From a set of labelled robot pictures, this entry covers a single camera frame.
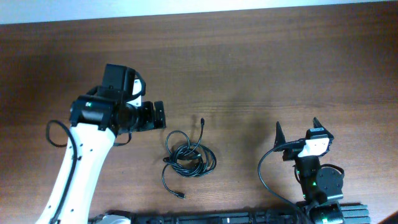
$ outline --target black and white device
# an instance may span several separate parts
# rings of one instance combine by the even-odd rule
[[[102,85],[73,102],[72,126],[65,130],[69,135],[65,157],[37,224],[87,223],[94,189],[109,150],[127,144],[134,131],[166,127],[163,102],[142,102],[145,92],[145,81],[134,69],[107,64]],[[124,133],[129,140],[115,143],[116,137]]]

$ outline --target white panel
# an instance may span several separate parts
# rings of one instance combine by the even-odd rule
[[[370,0],[0,0],[0,24],[214,12]]]

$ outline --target wooden table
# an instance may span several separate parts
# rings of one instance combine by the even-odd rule
[[[68,123],[77,96],[101,83],[106,63],[140,71],[146,100],[165,103],[168,127],[135,133],[111,150],[90,209],[205,212],[281,202],[257,176],[280,121],[302,138],[316,116],[335,135],[322,163],[346,171],[343,202],[369,205],[373,222],[398,208],[398,4],[293,7],[0,26],[0,223],[32,223],[49,199],[64,149],[45,140]],[[166,172],[166,135],[180,129],[214,150],[216,170]],[[61,131],[53,138],[65,142]],[[264,178],[303,200],[293,162],[274,153]]]

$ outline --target wood grain surface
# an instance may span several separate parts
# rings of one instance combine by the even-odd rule
[[[276,121],[289,141],[316,116],[336,138],[321,163],[345,169],[343,202],[368,204],[372,221],[383,220],[398,209],[397,12],[384,2],[0,26],[0,223],[42,213],[65,153],[45,140],[45,124],[68,123],[72,101],[101,83],[106,63],[141,73],[168,127],[110,151],[91,217],[280,205],[257,163]],[[187,195],[180,200],[160,178],[165,137],[180,129],[197,139],[201,117],[217,167],[197,179],[168,169],[169,187]],[[52,137],[66,141],[59,130]],[[293,164],[274,153],[263,173],[295,202]]]

